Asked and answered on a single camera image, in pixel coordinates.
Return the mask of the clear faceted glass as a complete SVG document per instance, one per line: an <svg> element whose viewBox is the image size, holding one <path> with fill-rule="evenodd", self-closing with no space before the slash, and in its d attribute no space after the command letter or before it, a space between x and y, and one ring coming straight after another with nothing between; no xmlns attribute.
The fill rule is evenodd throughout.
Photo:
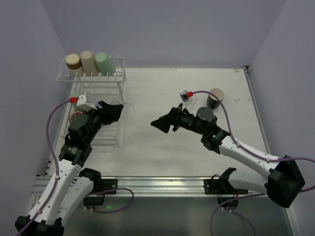
<svg viewBox="0 0 315 236"><path fill-rule="evenodd" d="M116 105L123 105L120 120L131 120L135 115L135 106L133 103L125 101L115 101Z"/></svg>

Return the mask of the red cup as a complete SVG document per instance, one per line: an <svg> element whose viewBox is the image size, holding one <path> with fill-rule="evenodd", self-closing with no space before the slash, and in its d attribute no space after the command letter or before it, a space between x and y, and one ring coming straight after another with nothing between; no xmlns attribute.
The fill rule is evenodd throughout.
<svg viewBox="0 0 315 236"><path fill-rule="evenodd" d="M76 117L77 115L80 115L80 114L85 114L85 112L82 112L82 111L73 112L73 113L69 116L69 122L72 123L72 120L74 119L74 117Z"/></svg>

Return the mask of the black mug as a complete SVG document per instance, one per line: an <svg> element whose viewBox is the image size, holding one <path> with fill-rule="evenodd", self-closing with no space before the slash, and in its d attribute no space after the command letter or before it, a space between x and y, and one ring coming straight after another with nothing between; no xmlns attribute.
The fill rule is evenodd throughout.
<svg viewBox="0 0 315 236"><path fill-rule="evenodd" d="M210 90L210 93L207 98L207 106L214 110L220 105L219 101L224 100L224 92L219 88L214 88Z"/></svg>

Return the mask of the lavender cup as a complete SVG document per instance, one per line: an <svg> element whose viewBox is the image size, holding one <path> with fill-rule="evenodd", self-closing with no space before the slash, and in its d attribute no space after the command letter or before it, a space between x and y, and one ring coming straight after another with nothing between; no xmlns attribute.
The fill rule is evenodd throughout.
<svg viewBox="0 0 315 236"><path fill-rule="evenodd" d="M92 100L91 103L92 103L96 108L99 108L99 107L100 107L100 105L98 104L98 102L95 101L95 100Z"/></svg>

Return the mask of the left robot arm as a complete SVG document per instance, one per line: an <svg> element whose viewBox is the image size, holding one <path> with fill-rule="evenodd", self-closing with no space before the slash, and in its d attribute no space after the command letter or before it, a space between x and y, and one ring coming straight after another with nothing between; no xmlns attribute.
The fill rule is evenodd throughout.
<svg viewBox="0 0 315 236"><path fill-rule="evenodd" d="M99 101L96 108L72 117L61 152L53 156L54 174L28 215L19 216L15 222L19 236L63 235L71 214L100 184L98 171L79 174L92 152L91 143L103 126L120 119L123 108L123 104Z"/></svg>

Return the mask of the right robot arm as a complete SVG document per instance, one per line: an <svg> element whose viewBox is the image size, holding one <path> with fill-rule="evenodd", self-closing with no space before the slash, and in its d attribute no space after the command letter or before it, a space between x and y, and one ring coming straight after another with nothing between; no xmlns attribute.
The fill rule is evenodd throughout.
<svg viewBox="0 0 315 236"><path fill-rule="evenodd" d="M151 126L164 133L179 128L200 134L207 150L230 157L252 170L247 175L230 168L222 177L234 189L246 189L267 195L274 203L288 208L305 185L305 180L296 161L285 156L279 158L258 151L234 138L217 125L217 117L208 107L198 109L196 115L182 106L151 122Z"/></svg>

